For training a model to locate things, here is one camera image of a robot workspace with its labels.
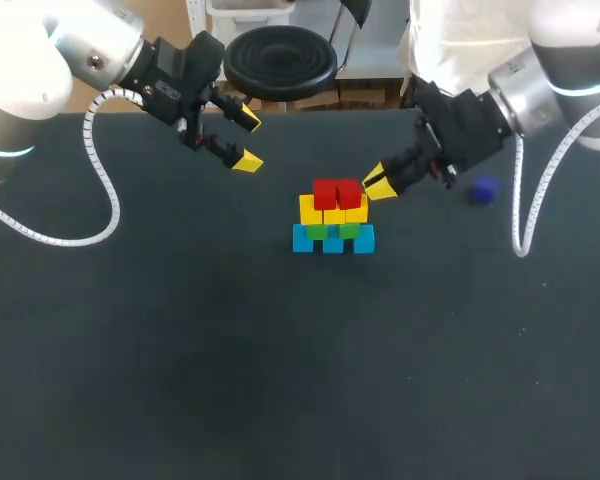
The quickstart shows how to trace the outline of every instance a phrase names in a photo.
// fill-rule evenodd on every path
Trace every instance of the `block stack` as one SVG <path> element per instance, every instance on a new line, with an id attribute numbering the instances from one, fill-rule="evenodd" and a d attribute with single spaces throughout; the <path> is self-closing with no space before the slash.
<path id="1" fill-rule="evenodd" d="M 356 180 L 316 180 L 313 195 L 300 195 L 300 223 L 293 226 L 294 253 L 341 254 L 345 243 L 353 253 L 375 252 L 369 199 Z"/>

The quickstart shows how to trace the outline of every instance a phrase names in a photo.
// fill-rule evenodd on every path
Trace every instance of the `white cable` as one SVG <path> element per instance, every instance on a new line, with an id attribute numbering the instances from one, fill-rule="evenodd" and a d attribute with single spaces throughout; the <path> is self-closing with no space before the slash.
<path id="1" fill-rule="evenodd" d="M 529 209 L 529 216 L 527 217 L 527 224 L 524 229 L 524 240 L 520 245 L 520 190 L 522 184 L 522 163 L 524 160 L 524 142 L 520 135 L 516 135 L 516 163 L 515 172 L 513 176 L 513 212 L 512 212 L 512 225 L 511 225 L 511 240 L 513 244 L 513 250 L 520 258 L 526 257 L 531 249 L 531 242 L 533 241 L 533 233 L 536 228 L 536 223 L 540 215 L 540 208 L 542 207 L 542 201 L 551 183 L 551 178 L 556 172 L 560 162 L 565 157 L 571 146 L 578 140 L 580 135 L 589 128 L 589 126 L 600 118 L 600 106 L 594 108 L 587 113 L 582 119 L 576 123 L 569 133 L 564 137 L 560 145 L 556 149 L 555 153 L 549 160 L 538 188 L 533 196 L 531 208 Z"/>
<path id="2" fill-rule="evenodd" d="M 102 232 L 93 237 L 84 238 L 81 240 L 63 240 L 60 238 L 48 237 L 46 235 L 42 235 L 40 233 L 34 232 L 30 228 L 25 227 L 21 223 L 17 222 L 9 215 L 0 210 L 0 221 L 5 223 L 6 225 L 13 228 L 16 232 L 21 233 L 29 237 L 36 242 L 45 243 L 47 245 L 54 245 L 57 247 L 84 247 L 87 245 L 93 245 L 103 240 L 109 238 L 111 234 L 115 231 L 118 223 L 120 222 L 120 202 L 118 201 L 118 195 L 116 194 L 115 189 L 113 188 L 113 184 L 105 172 L 102 163 L 100 163 L 100 158 L 96 153 L 96 148 L 93 144 L 93 119 L 98 112 L 98 109 L 111 100 L 112 98 L 125 98 L 136 105 L 142 106 L 142 97 L 132 92 L 131 90 L 125 90 L 121 88 L 116 88 L 114 90 L 107 90 L 101 93 L 91 104 L 87 113 L 84 117 L 84 123 L 82 127 L 82 133 L 84 138 L 84 146 L 87 149 L 87 155 L 91 159 L 91 165 L 95 169 L 96 173 L 100 177 L 102 181 L 102 185 L 107 191 L 107 195 L 109 195 L 109 200 L 111 201 L 111 221 L 107 228 L 105 228 Z"/>

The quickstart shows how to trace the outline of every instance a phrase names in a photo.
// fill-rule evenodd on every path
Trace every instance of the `red block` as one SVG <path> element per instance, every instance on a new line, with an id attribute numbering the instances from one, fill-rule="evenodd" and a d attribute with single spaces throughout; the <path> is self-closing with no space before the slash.
<path id="1" fill-rule="evenodd" d="M 338 180 L 338 206 L 352 210 L 362 205 L 362 185 L 357 180 Z"/>
<path id="2" fill-rule="evenodd" d="M 337 182 L 335 180 L 313 181 L 313 208 L 335 210 L 338 207 Z"/>

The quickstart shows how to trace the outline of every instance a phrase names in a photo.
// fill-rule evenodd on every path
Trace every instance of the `black stool seat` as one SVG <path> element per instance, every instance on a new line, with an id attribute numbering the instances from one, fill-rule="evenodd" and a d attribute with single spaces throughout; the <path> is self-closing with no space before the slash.
<path id="1" fill-rule="evenodd" d="M 256 28 L 227 47 L 224 73 L 240 92 L 271 102 L 293 102 L 331 88 L 338 56 L 311 30 L 286 25 Z"/>

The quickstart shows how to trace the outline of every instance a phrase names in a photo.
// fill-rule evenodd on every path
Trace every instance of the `white cloth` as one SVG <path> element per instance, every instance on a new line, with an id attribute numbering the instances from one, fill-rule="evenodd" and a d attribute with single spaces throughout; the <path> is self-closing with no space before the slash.
<path id="1" fill-rule="evenodd" d="M 489 89 L 487 75 L 528 45 L 534 0 L 411 0 L 398 58 L 407 77 L 436 82 L 449 95 Z"/>

